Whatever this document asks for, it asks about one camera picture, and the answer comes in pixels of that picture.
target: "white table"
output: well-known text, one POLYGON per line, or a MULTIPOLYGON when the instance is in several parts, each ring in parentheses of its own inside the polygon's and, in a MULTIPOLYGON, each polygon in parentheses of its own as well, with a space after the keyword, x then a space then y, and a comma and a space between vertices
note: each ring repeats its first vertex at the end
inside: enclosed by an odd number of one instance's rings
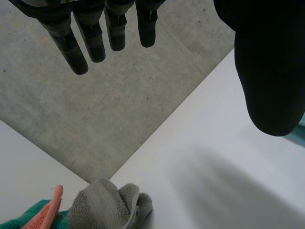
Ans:
MULTIPOLYGON (((0 125, 0 222, 56 184, 71 204, 86 182, 10 132, 0 125)), ((298 229, 305 228, 304 166, 305 148, 252 124, 231 52, 111 181, 135 183, 152 197, 147 228, 298 229)))

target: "concrete floor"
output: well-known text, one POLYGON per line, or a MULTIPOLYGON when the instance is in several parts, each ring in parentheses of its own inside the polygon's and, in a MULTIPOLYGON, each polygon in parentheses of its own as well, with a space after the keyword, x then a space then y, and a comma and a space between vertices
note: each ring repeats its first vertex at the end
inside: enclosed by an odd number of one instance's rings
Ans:
POLYGON ((157 41, 140 45, 135 6, 126 48, 76 76, 34 19, 0 9, 0 119, 88 182, 110 178, 233 48, 213 0, 167 0, 157 41))

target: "teal cloth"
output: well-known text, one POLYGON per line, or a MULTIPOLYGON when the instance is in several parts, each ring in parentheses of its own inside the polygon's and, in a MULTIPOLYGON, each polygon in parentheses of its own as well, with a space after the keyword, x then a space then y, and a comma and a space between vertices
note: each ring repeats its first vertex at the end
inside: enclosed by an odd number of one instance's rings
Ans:
MULTIPOLYGON (((30 207, 26 212, 17 219, 12 219, 0 225, 0 229, 21 229, 27 222, 29 222, 50 200, 43 199, 30 207)), ((67 229, 67 215, 69 211, 61 211, 57 214, 51 229, 67 229)))
POLYGON ((288 134, 286 138, 305 147, 305 114, 294 131, 288 134))

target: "folded gray towel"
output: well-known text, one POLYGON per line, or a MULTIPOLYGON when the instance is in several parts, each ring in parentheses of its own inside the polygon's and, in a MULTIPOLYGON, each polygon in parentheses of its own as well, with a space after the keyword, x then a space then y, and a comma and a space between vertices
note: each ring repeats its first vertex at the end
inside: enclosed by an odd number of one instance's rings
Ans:
POLYGON ((152 199, 138 186, 118 190, 101 178, 78 193, 67 221, 70 229, 140 229, 152 209, 152 199))

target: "orange object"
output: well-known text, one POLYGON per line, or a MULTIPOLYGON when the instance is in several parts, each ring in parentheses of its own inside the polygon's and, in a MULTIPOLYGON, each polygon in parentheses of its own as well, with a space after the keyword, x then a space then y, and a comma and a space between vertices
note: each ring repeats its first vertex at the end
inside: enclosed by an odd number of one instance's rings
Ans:
POLYGON ((54 190, 54 198, 43 207, 22 229, 50 229, 54 221, 59 207, 61 205, 61 197, 63 186, 58 185, 54 190))

